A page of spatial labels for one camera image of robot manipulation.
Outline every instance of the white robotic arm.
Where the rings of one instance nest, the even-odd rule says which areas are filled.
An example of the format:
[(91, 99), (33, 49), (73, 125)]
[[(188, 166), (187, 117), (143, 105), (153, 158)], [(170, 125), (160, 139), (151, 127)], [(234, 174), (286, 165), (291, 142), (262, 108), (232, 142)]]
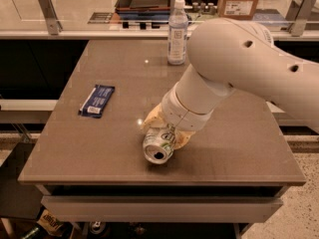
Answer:
[[(166, 127), (164, 135), (169, 134), (164, 138), (162, 130), (147, 133), (144, 148), (150, 162), (166, 162), (175, 144), (173, 136), (202, 129), (234, 88), (276, 104), (319, 132), (319, 65), (276, 48), (263, 26), (222, 18), (207, 21), (192, 33), (187, 52), (190, 66), (159, 105), (156, 117), (161, 125), (149, 123), (151, 130)], [(167, 142), (156, 137), (169, 139), (171, 148), (161, 147)]]

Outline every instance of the water bottle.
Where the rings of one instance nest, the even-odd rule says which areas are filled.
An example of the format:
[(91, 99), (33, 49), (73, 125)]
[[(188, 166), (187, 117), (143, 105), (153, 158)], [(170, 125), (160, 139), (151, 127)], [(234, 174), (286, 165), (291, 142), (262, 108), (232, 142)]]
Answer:
[(185, 61), (188, 19), (184, 5), (184, 0), (175, 0), (174, 10), (168, 20), (167, 60), (172, 65), (181, 65)]

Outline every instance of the soda can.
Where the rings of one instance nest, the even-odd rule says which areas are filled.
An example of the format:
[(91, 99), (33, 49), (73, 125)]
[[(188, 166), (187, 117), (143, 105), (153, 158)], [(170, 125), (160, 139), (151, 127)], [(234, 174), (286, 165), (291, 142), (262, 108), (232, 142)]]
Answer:
[(151, 127), (144, 139), (143, 150), (146, 159), (155, 164), (163, 164), (172, 156), (175, 134), (172, 127)]

